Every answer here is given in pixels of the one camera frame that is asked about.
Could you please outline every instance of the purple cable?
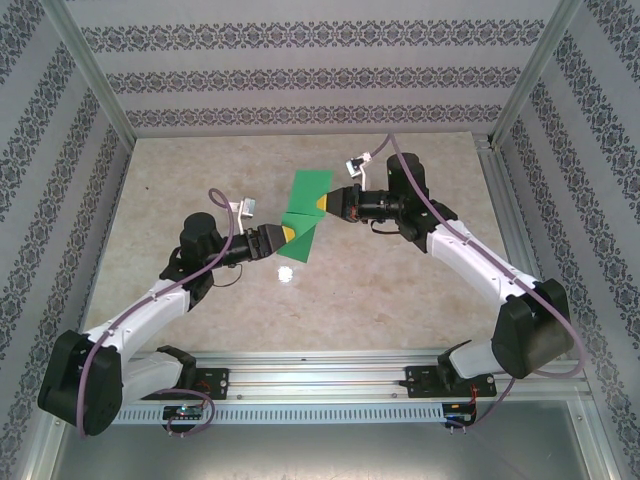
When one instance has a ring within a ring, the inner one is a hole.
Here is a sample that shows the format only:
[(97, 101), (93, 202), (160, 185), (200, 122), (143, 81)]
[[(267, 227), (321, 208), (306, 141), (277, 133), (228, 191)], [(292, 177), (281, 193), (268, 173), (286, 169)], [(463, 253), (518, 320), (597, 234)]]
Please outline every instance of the purple cable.
[(373, 158), (377, 154), (379, 154), (382, 151), (382, 149), (387, 146), (387, 143), (389, 143), (389, 140), (391, 140), (391, 134), (387, 135), (384, 138), (384, 141), (378, 146), (378, 148), (376, 148), (373, 152), (371, 152), (371, 154), (370, 154), (371, 158)]
[(549, 313), (551, 313), (551, 315), (554, 316), (554, 318), (556, 320), (558, 320), (562, 324), (562, 326), (565, 328), (565, 330), (567, 330), (567, 332), (569, 332), (569, 335), (571, 335), (571, 338), (573, 338), (573, 341), (575, 342), (576, 346), (578, 347), (579, 359), (578, 359), (578, 364), (572, 370), (569, 370), (568, 372), (562, 372), (562, 373), (543, 372), (543, 371), (540, 371), (540, 370), (536, 370), (535, 373), (540, 375), (540, 376), (542, 376), (542, 377), (548, 377), (548, 378), (571, 378), (571, 377), (577, 375), (578, 373), (580, 373), (580, 371), (584, 368), (584, 364), (585, 364), (586, 357), (587, 357), (587, 352), (586, 352), (586, 350), (584, 348), (584, 344), (582, 343), (582, 339), (578, 335), (578, 332), (576, 332), (576, 330), (573, 328), (573, 326), (571, 326), (571, 324), (567, 321), (567, 319), (564, 318), (562, 316), (562, 314), (553, 305), (551, 305), (549, 302), (547, 302), (544, 298), (542, 298), (540, 295), (538, 295), (533, 289), (529, 288), (528, 285), (526, 285), (519, 278), (517, 278), (514, 274), (512, 274), (509, 271), (509, 269), (504, 267), (498, 260), (493, 258), (493, 256), (489, 252), (487, 252), (487, 250), (485, 250), (483, 247), (478, 245), (473, 240), (468, 240), (467, 237), (465, 237), (461, 232), (459, 232), (458, 230), (453, 228), (451, 225), (449, 225), (449, 223), (447, 223), (447, 221), (442, 217), (442, 215), (440, 215), (440, 213), (436, 210), (436, 208), (433, 206), (433, 204), (425, 196), (425, 194), (422, 192), (422, 190), (420, 190), (420, 186), (418, 185), (418, 182), (416, 182), (416, 180), (413, 178), (413, 175), (411, 174), (411, 171), (409, 170), (409, 166), (407, 165), (407, 161), (405, 160), (404, 156), (402, 155), (402, 151), (400, 150), (400, 147), (398, 146), (398, 142), (396, 141), (396, 137), (392, 133), (387, 135), (387, 137), (389, 138), (389, 140), (391, 140), (391, 144), (393, 145), (393, 148), (396, 151), (396, 155), (398, 156), (398, 160), (400, 160), (400, 164), (402, 165), (402, 169), (404, 170), (404, 173), (407, 176), (407, 179), (409, 180), (409, 183), (411, 183), (411, 186), (415, 190), (416, 194), (418, 195), (418, 197), (420, 197), (422, 202), (425, 204), (427, 209), (429, 209), (429, 211), (433, 214), (433, 216), (436, 217), (436, 219), (447, 230), (449, 230), (449, 232), (451, 232), (452, 235), (457, 237), (459, 240), (462, 240), (463, 242), (466, 242), (471, 248), (473, 248), (481, 256), (483, 256), (489, 263), (491, 263), (491, 265), (496, 267), (511, 282), (513, 282), (516, 285), (518, 285), (522, 290), (524, 290), (526, 293), (528, 293), (535, 301), (537, 301), (540, 305), (542, 305)]
[[(222, 198), (221, 203), (219, 203), (217, 200), (214, 199), (213, 197), (214, 193), (218, 194), (220, 198)], [(189, 275), (188, 277), (180, 280), (179, 282), (169, 285), (168, 287), (163, 288), (159, 292), (156, 292), (156, 295), (155, 295), (156, 298), (166, 295), (167, 293), (175, 290), (176, 288), (181, 287), (185, 283), (190, 282), (194, 278), (199, 277), (203, 273), (206, 273), (209, 270), (211, 270), (220, 262), (220, 260), (222, 260), (222, 257), (224, 256), (225, 253), (227, 253), (227, 250), (231, 246), (231, 240), (233, 239), (233, 231), (234, 231), (234, 223), (233, 223), (234, 220), (233, 220), (233, 212), (231, 211), (231, 205), (229, 204), (229, 200), (227, 200), (227, 197), (225, 197), (225, 195), (217, 188), (211, 188), (209, 190), (209, 198), (213, 203), (215, 203), (218, 206), (222, 205), (227, 210), (227, 214), (229, 216), (229, 235), (227, 237), (227, 241), (222, 247), (222, 250), (220, 250), (220, 253), (218, 253), (216, 258), (214, 258), (208, 265), (201, 268), (197, 272)], [(78, 428), (78, 434), (80, 435), (80, 438), (87, 437), (84, 431), (84, 397), (87, 390), (87, 379), (89, 377), (89, 370), (91, 368), (91, 364), (93, 363), (93, 359), (95, 358), (102, 344), (111, 335), (109, 332), (115, 331), (122, 324), (122, 322), (124, 322), (127, 318), (129, 318), (129, 316), (131, 316), (131, 314), (133, 314), (134, 312), (137, 312), (146, 304), (152, 301), (154, 301), (154, 297), (145, 297), (135, 305), (132, 305), (126, 312), (120, 315), (115, 322), (113, 322), (113, 324), (109, 327), (108, 330), (104, 331), (102, 336), (98, 339), (98, 341), (89, 351), (89, 355), (87, 355), (87, 359), (85, 360), (84, 365), (82, 366), (82, 374), (80, 375), (80, 384), (78, 386), (78, 403), (76, 404), (76, 427)], [(199, 395), (200, 392), (196, 392), (195, 390), (188, 390), (187, 392), (191, 393), (192, 395), (200, 396)]]
[(171, 417), (169, 418), (169, 421), (167, 422), (167, 432), (169, 433), (169, 436), (173, 436), (173, 435), (178, 435), (180, 438), (184, 438), (184, 437), (189, 437), (191, 435), (195, 435), (198, 432), (201, 432), (202, 430), (204, 430), (205, 428), (208, 428), (211, 426), (211, 422), (213, 421), (213, 417), (216, 414), (216, 406), (213, 403), (213, 400), (211, 400), (211, 398), (209, 396), (207, 396), (206, 394), (202, 393), (202, 392), (197, 392), (196, 390), (186, 390), (184, 388), (165, 388), (163, 390), (158, 390), (155, 393), (183, 393), (183, 394), (189, 394), (189, 395), (195, 395), (196, 397), (200, 397), (202, 398), (204, 401), (206, 401), (209, 405), (211, 405), (211, 415), (209, 416), (209, 418), (207, 419), (206, 422), (198, 425), (197, 427), (193, 427), (191, 430), (189, 430), (188, 432), (175, 432), (173, 430), (171, 430), (171, 423), (173, 422), (173, 420), (175, 420), (176, 418), (179, 417)]

